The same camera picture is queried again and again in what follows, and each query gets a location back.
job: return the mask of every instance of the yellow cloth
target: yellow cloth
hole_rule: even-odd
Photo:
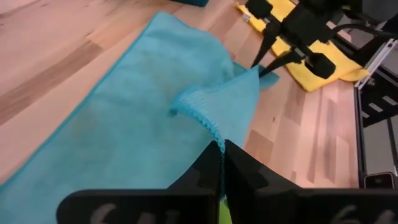
[[[268,0],[274,8],[272,10],[272,15],[274,15],[278,20],[282,20],[287,14],[295,7],[293,3],[289,0]],[[256,30],[261,32],[265,27],[266,23],[263,20],[256,19],[244,5],[236,4],[236,7],[243,13],[250,16],[249,23]],[[277,38],[275,44],[272,46],[272,50],[276,55],[280,55],[282,52],[289,50],[290,47],[283,42],[279,37]],[[320,52],[325,54],[335,65],[335,72],[328,78],[323,79],[314,75],[310,70],[308,70],[303,63],[289,63],[286,65],[289,72],[293,77],[303,86],[307,91],[313,91],[320,88],[327,83],[337,80],[338,78],[344,81],[356,81],[368,75],[368,71],[363,69],[362,66],[358,65],[356,62],[350,60],[346,57],[338,48],[332,44],[323,44],[319,41],[314,42],[310,49],[313,52]]]

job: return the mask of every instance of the wood grain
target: wood grain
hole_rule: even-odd
[[[210,0],[204,8],[164,0],[13,4],[0,4],[0,182],[71,113],[156,12],[207,30],[247,68],[262,39],[231,0]],[[273,59],[269,52],[261,63]],[[352,83],[338,80],[306,93],[285,68],[275,72],[278,83],[259,94],[247,152],[302,187],[358,187]]]

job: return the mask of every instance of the black plastic part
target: black plastic part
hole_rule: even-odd
[[[294,204],[290,203],[288,191],[300,187],[268,169],[231,141],[227,140],[225,145],[225,184],[232,222],[275,223],[270,222],[275,221],[270,217],[275,218],[277,214],[274,212],[281,211],[286,215],[277,215],[276,223],[292,218],[287,215],[294,211],[290,209]],[[280,193],[286,193],[286,197],[280,197]],[[260,197],[263,194],[278,197],[277,200],[264,200]]]
[[[326,23],[333,15],[333,11],[316,14],[300,2],[283,19],[281,34],[296,46],[310,46],[316,40],[326,42],[330,37],[330,28]]]
[[[262,31],[263,38],[261,41],[261,46],[259,52],[256,55],[256,58],[253,61],[252,67],[256,66],[260,63],[261,59],[265,56],[265,54],[271,49],[272,45],[274,45],[276,41],[276,37],[279,35],[280,26],[278,23],[269,23],[266,28]]]
[[[322,53],[313,53],[309,56],[305,66],[316,76],[327,79],[336,70],[336,65]]]
[[[250,0],[246,4],[246,9],[254,15],[257,19],[264,19],[271,14],[273,6],[267,1],[263,0]]]
[[[212,142],[168,189],[75,192],[58,206],[57,221],[59,224],[217,224],[220,169],[220,149]]]
[[[263,77],[267,75],[271,71],[282,67],[288,63],[301,63],[303,57],[301,57],[296,51],[290,50],[288,52],[284,52],[279,57],[275,58],[266,68],[264,68],[260,73],[259,77]]]

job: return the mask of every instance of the blue towel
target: blue towel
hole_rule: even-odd
[[[61,200],[81,189],[165,189],[210,141],[243,146],[258,94],[257,67],[246,71],[209,33],[158,13],[0,187],[0,222],[53,224]]]

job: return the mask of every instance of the wooden surface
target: wooden surface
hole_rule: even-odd
[[[68,116],[157,11],[208,30],[247,68],[261,42],[231,0],[210,0],[205,8],[161,0],[15,1],[18,7],[0,14],[0,182]],[[267,54],[261,63],[272,59]],[[279,82],[260,92],[246,150],[303,187],[357,187],[353,85],[337,81],[306,93],[285,68],[276,72]]]

